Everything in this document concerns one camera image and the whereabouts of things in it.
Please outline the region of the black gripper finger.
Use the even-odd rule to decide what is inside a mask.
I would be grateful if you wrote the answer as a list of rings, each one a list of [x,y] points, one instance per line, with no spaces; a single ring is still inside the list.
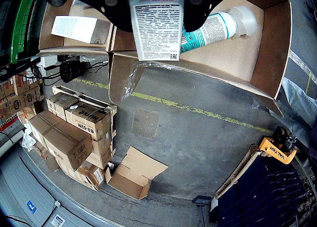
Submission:
[[[211,11],[223,0],[184,0],[183,23],[186,32],[199,29]]]
[[[62,6],[67,0],[46,0],[55,7]],[[132,32],[131,14],[128,0],[80,0],[101,12],[114,26]]]

